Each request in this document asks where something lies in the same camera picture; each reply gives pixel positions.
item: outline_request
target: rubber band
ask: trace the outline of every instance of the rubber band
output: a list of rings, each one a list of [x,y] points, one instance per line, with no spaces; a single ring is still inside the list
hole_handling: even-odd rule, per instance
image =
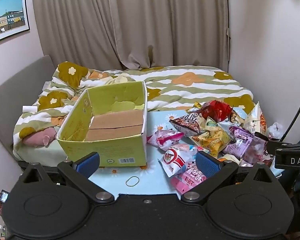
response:
[[[128,185],[128,184],[127,184],[128,181],[129,181],[130,179],[132,179],[132,178],[137,178],[137,179],[138,179],[138,182],[137,182],[135,185],[137,185],[137,184],[140,182],[140,179],[139,179],[137,176],[132,176],[132,177],[130,177],[129,179],[126,180],[126,185],[127,185],[128,187],[134,187],[134,186],[135,186],[135,185]]]

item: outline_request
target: wall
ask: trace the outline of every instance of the wall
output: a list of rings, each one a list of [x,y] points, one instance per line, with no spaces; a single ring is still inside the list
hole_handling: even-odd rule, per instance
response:
[[[300,106],[300,0],[229,0],[229,72],[260,101],[268,126]],[[300,116],[285,141],[300,140]]]
[[[30,31],[0,41],[0,84],[43,56],[32,0],[26,0],[26,3]],[[20,173],[19,166],[0,143],[0,190],[11,190]]]

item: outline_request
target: curtain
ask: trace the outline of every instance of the curtain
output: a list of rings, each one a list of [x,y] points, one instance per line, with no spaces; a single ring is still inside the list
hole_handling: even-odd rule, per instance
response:
[[[44,54],[98,70],[228,68],[227,0],[33,0]]]

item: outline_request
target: cardboard box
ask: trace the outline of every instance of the cardboard box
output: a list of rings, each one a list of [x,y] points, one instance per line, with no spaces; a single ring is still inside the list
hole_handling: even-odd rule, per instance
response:
[[[86,89],[57,133],[72,161],[98,152],[100,166],[146,165],[147,92],[144,82]]]

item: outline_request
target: picture frame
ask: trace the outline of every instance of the picture frame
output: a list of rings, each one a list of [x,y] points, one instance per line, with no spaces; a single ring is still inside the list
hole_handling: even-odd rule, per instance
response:
[[[28,30],[26,0],[0,0],[0,41]]]

